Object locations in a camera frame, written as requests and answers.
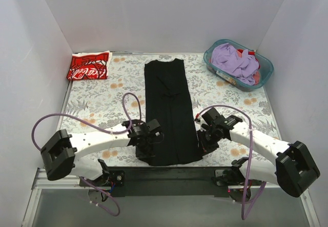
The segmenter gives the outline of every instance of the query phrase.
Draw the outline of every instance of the cable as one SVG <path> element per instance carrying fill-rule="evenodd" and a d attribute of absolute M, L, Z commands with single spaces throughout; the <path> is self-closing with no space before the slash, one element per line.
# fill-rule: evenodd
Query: cable
<path fill-rule="evenodd" d="M 114 216 L 114 217 L 117 217 L 117 216 L 121 213 L 121 209 L 120 209 L 120 207 L 119 207 L 119 204 L 118 204 L 118 202 L 116 201 L 116 199 L 115 199 L 113 196 L 111 196 L 111 195 L 110 195 L 109 193 L 107 193 L 106 191 L 104 191 L 104 190 L 98 188 L 97 186 L 95 186 L 95 185 L 89 183 L 89 182 L 86 180 L 86 178 L 83 178 L 83 177 L 79 177 L 79 178 L 80 178 L 80 179 L 81 179 L 86 185 L 88 185 L 88 186 L 94 188 L 95 190 L 98 190 L 98 191 L 102 192 L 103 194 L 105 194 L 106 196 L 108 196 L 108 198 L 110 198 L 110 199 L 115 203 L 115 205 L 117 206 L 117 213 L 112 212 L 112 211 L 109 210 L 107 207 L 103 206 L 102 204 L 99 204 L 99 203 L 96 202 L 96 201 L 91 201 L 92 203 L 94 203 L 97 207 L 101 207 L 102 209 L 104 209 L 106 212 L 108 212 L 110 215 L 112 215 L 112 216 Z"/>
<path fill-rule="evenodd" d="M 239 110 L 238 108 L 234 108 L 228 105 L 211 105 L 208 106 L 207 108 L 204 108 L 203 110 L 201 110 L 197 115 L 196 118 L 198 118 L 204 111 L 206 111 L 207 109 L 210 108 L 214 108 L 214 107 L 223 107 L 223 108 L 231 108 L 233 110 L 236 110 L 237 112 L 243 114 L 249 121 L 249 129 L 250 129 L 250 154 L 248 156 L 248 164 L 247 164 L 247 170 L 246 170 L 246 176 L 245 176 L 245 184 L 244 184 L 244 189 L 243 189 L 243 194 L 242 194 L 242 202 L 241 202 L 241 219 L 245 220 L 248 216 L 248 214 L 250 213 L 253 205 L 255 204 L 257 198 L 262 194 L 266 182 L 262 182 L 261 187 L 259 189 L 259 191 L 257 192 L 257 194 L 255 195 L 255 197 L 246 202 L 246 193 L 247 193 L 247 187 L 248 187 L 248 179 L 250 177 L 250 170 L 251 170 L 251 161 L 252 161 L 252 153 L 253 153 L 253 130 L 252 130 L 252 120 L 251 118 L 245 114 L 242 110 Z M 251 205 L 248 207 L 247 212 L 245 213 L 245 204 L 250 203 Z"/>
<path fill-rule="evenodd" d="M 43 116 L 42 118 L 40 118 L 40 119 L 35 123 L 35 125 L 33 126 L 31 136 L 32 136 L 32 142 L 33 142 L 34 146 L 35 146 L 39 151 L 41 150 L 41 148 L 37 145 L 37 143 L 36 143 L 36 141 L 35 141 L 35 137 L 34 137 L 34 133 L 35 133 L 35 129 L 36 129 L 36 127 L 38 126 L 38 124 L 39 124 L 42 120 L 44 120 L 44 119 L 46 119 L 46 118 L 49 118 L 49 117 L 53 117 L 53 116 L 64 116 L 64 117 L 69 117 L 69 118 L 72 118 L 72 119 L 75 119 L 75 120 L 77 120 L 77 121 L 80 121 L 81 123 L 84 123 L 84 124 L 86 124 L 86 125 L 88 125 L 88 126 L 90 126 L 90 127 L 92 127 L 92 128 L 95 128 L 96 130 L 99 130 L 99 131 L 104 132 L 104 133 L 107 133 L 107 134 L 118 135 L 118 134 L 122 134 L 122 133 L 125 133 L 125 132 L 129 131 L 129 130 L 131 129 L 131 127 L 132 127 L 132 119 L 131 119 L 131 117 L 130 117 L 130 115 L 129 115 L 129 113 L 128 113 L 126 107 L 125 107 L 125 103 L 124 103 L 125 97 L 126 97 L 127 95 L 133 95 L 133 96 L 136 98 L 136 100 L 137 100 L 137 102 L 138 102 L 138 105 L 139 105 L 139 116 L 140 116 L 140 119 L 141 119 L 141 105 L 140 105 L 140 101 L 139 101 L 138 97 L 137 97 L 135 94 L 131 93 L 131 92 L 127 92 L 127 93 L 125 93 L 125 94 L 123 95 L 123 98 L 122 98 L 122 105 L 123 105 L 123 110 L 124 110 L 124 112 L 125 112 L 125 114 L 126 114 L 128 120 L 129 120 L 129 122 L 130 122 L 129 126 L 128 126 L 125 130 L 123 130 L 123 131 L 114 131 L 114 132 L 112 132 L 112 131 L 107 131 L 107 130 L 105 130 L 105 129 L 103 129 L 103 128 L 100 128 L 100 127 L 98 127 L 98 126 L 95 126 L 95 125 L 93 125 L 93 124 L 91 124 L 91 123 L 89 123 L 89 122 L 87 122 L 87 121 L 85 121 L 85 120 L 83 120 L 83 119 L 77 118 L 77 117 L 75 117 L 75 116 L 72 116 L 72 115 L 69 115 L 69 114 L 66 114 L 66 113 L 52 113 L 52 114 L 48 114 L 48 115 Z"/>
<path fill-rule="evenodd" d="M 125 130 L 123 130 L 123 131 L 114 131 L 114 132 L 112 132 L 112 131 L 107 131 L 107 130 L 105 130 L 105 129 L 103 129 L 103 128 L 100 128 L 100 127 L 98 127 L 98 126 L 95 126 L 95 125 L 93 125 L 93 124 L 91 124 L 91 123 L 89 123 L 89 122 L 86 122 L 86 121 L 84 121 L 83 119 L 77 118 L 77 117 L 72 116 L 72 115 L 69 115 L 69 114 L 65 114 L 65 113 L 52 113 L 52 114 L 48 114 L 48 115 L 43 116 L 42 118 L 40 118 L 40 119 L 35 123 L 35 125 L 33 126 L 33 128 L 32 128 L 32 132 L 31 132 L 31 137 L 32 137 L 32 142 L 33 142 L 34 146 L 35 146 L 39 151 L 41 151 L 41 148 L 37 145 L 37 143 L 36 143 L 36 141 L 35 141 L 35 129 L 36 129 L 36 127 L 39 125 L 39 123 L 40 123 L 42 120 L 44 120 L 44 119 L 46 119 L 46 118 L 49 118 L 49 117 L 53 117 L 53 116 L 64 116 L 64 117 L 72 118 L 72 119 L 75 119 L 75 120 L 77 120 L 77 121 L 80 121 L 80 122 L 82 122 L 82 123 L 84 123 L 84 124 L 86 124 L 86 125 L 88 125 L 88 126 L 90 126 L 90 127 L 92 127 L 92 128 L 95 128 L 95 129 L 97 129 L 97 130 L 99 130 L 99 131 L 101 131 L 101 132 L 104 132 L 104 133 L 107 133 L 107 134 L 111 134 L 111 135 L 122 134 L 122 133 L 125 133 L 125 132 L 129 131 L 129 130 L 131 129 L 131 127 L 132 127 L 132 119 L 131 119 L 131 117 L 130 117 L 130 115 L 129 115 L 127 109 L 126 109 L 126 106 L 125 106 L 125 97 L 126 97 L 127 95 L 132 95 L 132 96 L 134 96 L 134 98 L 136 98 L 136 100 L 137 100 L 137 102 L 138 102 L 138 106 L 139 106 L 139 117 L 140 117 L 139 119 L 141 120 L 141 105 L 140 105 L 140 101 L 139 101 L 138 97 L 137 97 L 135 94 L 131 93 L 131 92 L 127 92 L 127 93 L 125 93 L 125 94 L 123 95 L 123 97 L 122 97 L 122 106 L 123 106 L 123 110 L 124 110 L 124 112 L 125 112 L 125 114 L 126 114 L 128 120 L 129 120 L 129 122 L 130 122 L 130 123 L 129 123 L 129 126 L 128 126 Z M 106 191 L 103 191 L 102 189 L 98 188 L 97 186 L 95 186 L 95 185 L 89 183 L 89 182 L 86 180 L 86 178 L 83 178 L 83 177 L 79 177 L 79 178 L 80 178 L 85 184 L 87 184 L 88 186 L 90 186 L 90 187 L 94 188 L 95 190 L 98 190 L 98 191 L 100 191 L 101 193 L 103 193 L 103 194 L 105 194 L 106 196 L 108 196 L 108 197 L 109 197 L 109 198 L 115 203 L 115 205 L 117 206 L 117 213 L 113 213 L 113 212 L 112 212 L 111 210 L 109 210 L 107 207 L 105 207 L 105 206 L 99 204 L 99 203 L 96 202 L 96 201 L 90 201 L 91 203 L 94 203 L 97 207 L 101 207 L 102 209 L 104 209 L 106 212 L 108 212 L 110 215 L 112 215 L 112 216 L 114 216 L 114 217 L 116 217 L 116 216 L 118 216 L 118 215 L 120 214 L 120 211 L 121 211 L 121 210 L 120 210 L 120 207 L 119 207 L 119 205 L 118 205 L 118 202 L 117 202 L 117 201 L 116 201 L 116 200 L 115 200 L 115 199 L 114 199 L 109 193 L 107 193 Z"/>
<path fill-rule="evenodd" d="M 251 186 L 252 186 L 252 181 L 250 180 L 250 185 L 248 185 L 248 190 L 251 188 Z"/>
<path fill-rule="evenodd" d="M 104 195 L 102 193 L 100 193 L 100 195 L 101 195 L 101 201 L 102 202 L 105 202 L 108 199 L 107 195 L 105 196 L 105 198 L 104 198 Z"/>
<path fill-rule="evenodd" d="M 107 178 L 107 181 L 106 181 L 104 184 L 99 185 L 99 186 L 104 186 L 108 181 L 109 181 L 109 176 L 108 176 L 108 178 Z"/>
<path fill-rule="evenodd" d="M 113 192 L 114 188 L 115 188 L 115 184 L 112 185 L 111 190 L 109 191 L 110 194 Z"/>

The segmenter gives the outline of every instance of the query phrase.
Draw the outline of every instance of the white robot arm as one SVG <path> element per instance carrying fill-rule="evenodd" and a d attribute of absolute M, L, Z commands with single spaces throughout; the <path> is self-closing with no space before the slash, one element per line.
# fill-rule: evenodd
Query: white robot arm
<path fill-rule="evenodd" d="M 239 117 L 231 115 L 225 118 L 211 108 L 195 121 L 201 123 L 197 135 L 204 154 L 214 151 L 218 147 L 217 142 L 223 138 L 250 146 L 249 126 Z M 271 163 L 252 160 L 249 179 L 277 184 L 291 196 L 299 197 L 320 176 L 302 142 L 291 144 L 253 130 L 253 150 Z M 218 180 L 244 182 L 247 166 L 248 158 L 233 161 L 231 171 Z"/>
<path fill-rule="evenodd" d="M 59 180 L 67 175 L 83 176 L 90 180 L 100 177 L 107 169 L 102 160 L 93 160 L 86 155 L 109 148 L 136 146 L 145 157 L 153 155 L 153 140 L 162 134 L 156 119 L 145 123 L 132 120 L 132 128 L 121 134 L 107 134 L 101 131 L 68 134 L 66 130 L 57 131 L 41 148 L 47 178 Z M 129 126 L 129 121 L 106 129 L 110 133 Z"/>

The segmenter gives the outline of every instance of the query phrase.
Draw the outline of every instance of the floral tablecloth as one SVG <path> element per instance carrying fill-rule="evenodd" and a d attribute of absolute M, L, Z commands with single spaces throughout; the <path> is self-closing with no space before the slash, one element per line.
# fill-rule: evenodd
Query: floral tablecloth
<path fill-rule="evenodd" d="M 194 115 L 209 105 L 231 105 L 245 111 L 251 117 L 257 130 L 278 138 L 277 128 L 264 89 L 260 88 L 251 93 L 238 90 L 212 74 L 206 68 L 201 54 L 114 55 L 108 66 L 108 79 L 73 82 L 65 112 L 106 129 L 127 120 L 121 99 L 124 93 L 133 92 L 140 99 L 142 119 L 145 120 L 144 66 L 152 60 L 172 61 L 175 58 L 184 60 Z M 137 102 L 132 96 L 126 100 L 126 106 L 131 117 L 137 118 Z M 218 111 L 225 116 L 234 114 L 244 119 L 241 114 L 234 110 L 221 108 Z M 61 129 L 67 129 L 70 133 L 94 130 L 83 123 L 66 117 L 61 123 Z M 221 140 L 219 144 L 219 149 L 204 156 L 201 161 L 184 166 L 230 166 L 234 159 L 248 156 L 249 150 L 244 145 L 226 139 Z M 147 163 L 135 157 L 135 147 L 113 148 L 88 156 L 96 159 L 101 158 L 108 166 L 148 166 Z M 253 158 L 266 160 L 257 153 L 253 154 Z"/>

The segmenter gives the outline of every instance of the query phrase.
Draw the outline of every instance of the table surface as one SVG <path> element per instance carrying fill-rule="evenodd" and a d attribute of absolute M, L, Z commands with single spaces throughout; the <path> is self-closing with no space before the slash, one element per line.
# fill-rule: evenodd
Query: table surface
<path fill-rule="evenodd" d="M 101 199 L 99 193 L 89 195 L 93 200 Z M 287 200 L 286 193 L 277 188 L 265 189 L 246 221 L 240 218 L 239 204 L 213 196 L 120 197 L 118 217 L 109 216 L 89 201 L 88 190 L 42 190 L 33 227 L 310 226 L 301 200 L 294 197 Z M 102 204 L 116 211 L 110 200 Z"/>
<path fill-rule="evenodd" d="M 175 58 L 184 60 L 194 116 L 209 105 L 225 104 L 234 106 L 243 110 L 251 117 L 255 129 L 278 139 L 274 115 L 264 88 L 250 93 L 238 90 L 211 73 L 206 68 L 202 54 L 114 55 L 108 66 L 108 79 L 73 82 L 66 102 L 65 113 L 107 129 L 127 120 L 123 112 L 121 99 L 124 93 L 133 92 L 140 99 L 142 119 L 145 120 L 144 66 L 152 60 L 172 61 Z M 132 96 L 129 96 L 126 100 L 126 106 L 131 117 L 137 118 L 137 102 Z M 218 108 L 217 110 L 224 116 L 234 114 L 244 119 L 241 114 L 232 109 Z M 69 133 L 82 133 L 94 130 L 83 123 L 66 117 L 63 118 L 60 129 L 67 129 Z M 183 166 L 230 166 L 231 161 L 249 154 L 249 149 L 246 146 L 226 139 L 221 140 L 219 145 L 219 149 L 204 156 L 202 160 Z M 87 156 L 96 159 L 101 158 L 108 166 L 148 166 L 147 163 L 135 157 L 135 147 L 113 148 Z M 257 153 L 253 153 L 253 159 L 267 161 Z"/>

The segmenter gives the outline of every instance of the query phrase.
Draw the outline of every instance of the purple clothing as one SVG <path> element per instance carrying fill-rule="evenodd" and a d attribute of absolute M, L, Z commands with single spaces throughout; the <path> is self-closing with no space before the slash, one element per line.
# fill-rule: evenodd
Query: purple clothing
<path fill-rule="evenodd" d="M 255 84 L 253 75 L 257 72 L 259 64 L 255 56 L 248 55 L 247 49 L 239 57 L 232 45 L 219 45 L 212 52 L 211 63 L 247 85 Z"/>

